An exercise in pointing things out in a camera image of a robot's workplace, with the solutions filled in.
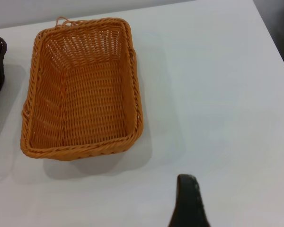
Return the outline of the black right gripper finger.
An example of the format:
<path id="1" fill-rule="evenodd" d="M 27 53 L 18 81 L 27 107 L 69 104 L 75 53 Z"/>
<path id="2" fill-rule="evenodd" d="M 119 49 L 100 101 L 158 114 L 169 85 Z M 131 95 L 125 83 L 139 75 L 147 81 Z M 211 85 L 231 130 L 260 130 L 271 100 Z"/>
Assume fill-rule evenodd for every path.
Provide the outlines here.
<path id="1" fill-rule="evenodd" d="M 177 176 L 175 208 L 169 222 L 170 227 L 209 227 L 200 186 L 193 175 Z"/>

